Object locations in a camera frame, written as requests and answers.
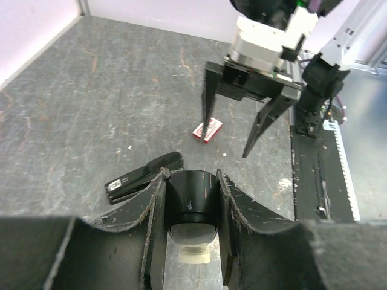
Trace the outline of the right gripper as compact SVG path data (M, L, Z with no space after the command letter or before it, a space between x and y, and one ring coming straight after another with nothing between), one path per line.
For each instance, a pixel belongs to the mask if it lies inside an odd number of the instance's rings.
M223 66L206 62L202 90L204 140L222 80L222 95L237 101L271 98L257 113L247 139L247 158L261 135L301 96L301 86L284 86L277 74L286 61L296 60L317 24L317 13L306 5L237 5L236 33Z

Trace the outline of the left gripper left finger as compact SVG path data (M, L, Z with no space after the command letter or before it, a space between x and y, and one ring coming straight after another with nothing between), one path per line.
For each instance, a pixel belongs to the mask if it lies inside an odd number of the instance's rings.
M3 216L2 289L162 289L164 174L94 222Z

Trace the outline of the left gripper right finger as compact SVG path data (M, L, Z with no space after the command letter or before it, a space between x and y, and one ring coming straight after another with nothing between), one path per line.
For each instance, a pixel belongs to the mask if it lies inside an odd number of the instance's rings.
M219 244L229 289L385 289L386 223L291 221L219 170Z

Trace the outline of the silver and black stapler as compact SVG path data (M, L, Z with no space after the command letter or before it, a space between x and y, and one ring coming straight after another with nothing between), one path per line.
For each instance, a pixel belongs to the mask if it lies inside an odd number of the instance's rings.
M178 261L189 265L211 261L210 244L220 226L220 185L203 170L174 173L166 180L165 225L178 245Z

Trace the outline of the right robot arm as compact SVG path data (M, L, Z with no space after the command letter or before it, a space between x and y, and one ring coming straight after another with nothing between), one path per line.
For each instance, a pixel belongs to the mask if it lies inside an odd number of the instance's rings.
M233 1L239 13L236 33L224 63L207 62L202 92L204 134L209 130L215 97L265 100L246 142L247 157L258 138L288 108L294 107L296 132L321 136L331 105L350 66L366 42L386 20L385 1L360 1L335 35L315 54L297 84L281 68L295 62L320 18L338 1Z

